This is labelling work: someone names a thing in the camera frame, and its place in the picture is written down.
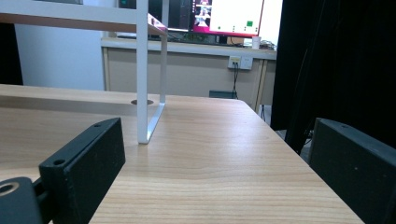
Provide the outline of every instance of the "light wood tabletop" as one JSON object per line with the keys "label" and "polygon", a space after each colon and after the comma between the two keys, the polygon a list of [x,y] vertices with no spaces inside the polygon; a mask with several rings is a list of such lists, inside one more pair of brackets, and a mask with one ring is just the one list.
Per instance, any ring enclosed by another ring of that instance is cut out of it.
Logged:
{"label": "light wood tabletop", "polygon": [[[361,223],[245,103],[167,96],[148,145],[133,93],[0,85],[0,181],[121,117],[126,163],[91,223]],[[158,97],[150,95],[154,102]]]}

